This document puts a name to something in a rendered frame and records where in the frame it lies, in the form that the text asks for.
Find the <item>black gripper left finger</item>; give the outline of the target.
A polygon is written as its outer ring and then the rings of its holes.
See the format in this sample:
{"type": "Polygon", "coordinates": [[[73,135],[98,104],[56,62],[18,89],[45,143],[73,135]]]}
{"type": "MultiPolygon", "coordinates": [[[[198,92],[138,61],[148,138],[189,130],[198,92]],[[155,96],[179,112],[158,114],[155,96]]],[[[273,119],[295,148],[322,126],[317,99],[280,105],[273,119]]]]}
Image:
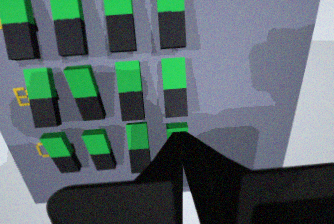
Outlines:
{"type": "Polygon", "coordinates": [[[183,224],[180,133],[170,135],[134,181],[66,186],[46,210],[52,224],[183,224]]]}

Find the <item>grey switch panel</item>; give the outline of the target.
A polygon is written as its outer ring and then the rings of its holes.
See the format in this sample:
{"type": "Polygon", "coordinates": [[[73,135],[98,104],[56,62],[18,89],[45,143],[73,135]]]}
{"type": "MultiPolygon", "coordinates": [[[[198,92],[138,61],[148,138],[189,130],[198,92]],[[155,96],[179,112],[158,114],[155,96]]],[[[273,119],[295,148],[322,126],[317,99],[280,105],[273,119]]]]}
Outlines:
{"type": "Polygon", "coordinates": [[[0,133],[34,203],[173,132],[283,167],[320,0],[0,0],[0,133]]]}

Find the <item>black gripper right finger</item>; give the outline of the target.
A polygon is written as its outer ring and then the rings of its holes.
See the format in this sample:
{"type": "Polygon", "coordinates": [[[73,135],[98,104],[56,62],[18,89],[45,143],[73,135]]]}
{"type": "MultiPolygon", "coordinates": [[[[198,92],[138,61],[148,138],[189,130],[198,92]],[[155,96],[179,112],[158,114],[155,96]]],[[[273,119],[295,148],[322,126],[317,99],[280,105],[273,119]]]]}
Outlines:
{"type": "Polygon", "coordinates": [[[334,196],[334,163],[249,170],[187,131],[180,136],[200,224],[251,224],[259,204],[334,196]]]}

